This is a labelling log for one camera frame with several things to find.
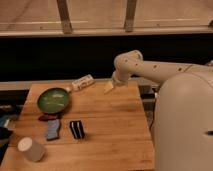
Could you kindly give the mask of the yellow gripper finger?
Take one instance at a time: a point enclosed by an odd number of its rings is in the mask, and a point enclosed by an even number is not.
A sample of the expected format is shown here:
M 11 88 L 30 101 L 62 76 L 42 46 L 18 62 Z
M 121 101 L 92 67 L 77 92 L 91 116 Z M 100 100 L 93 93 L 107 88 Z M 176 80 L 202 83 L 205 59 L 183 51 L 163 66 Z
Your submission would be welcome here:
M 104 87 L 104 93 L 110 92 L 114 88 L 113 82 L 108 81 Z

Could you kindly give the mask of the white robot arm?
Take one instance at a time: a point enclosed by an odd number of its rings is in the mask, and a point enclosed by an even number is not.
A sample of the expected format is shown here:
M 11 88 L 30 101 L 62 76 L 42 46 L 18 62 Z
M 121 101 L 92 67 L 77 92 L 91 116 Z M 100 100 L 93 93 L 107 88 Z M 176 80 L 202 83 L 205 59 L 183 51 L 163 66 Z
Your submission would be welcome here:
M 138 50 L 114 59 L 107 87 L 131 76 L 160 85 L 154 110 L 155 171 L 213 171 L 213 63 L 145 61 Z

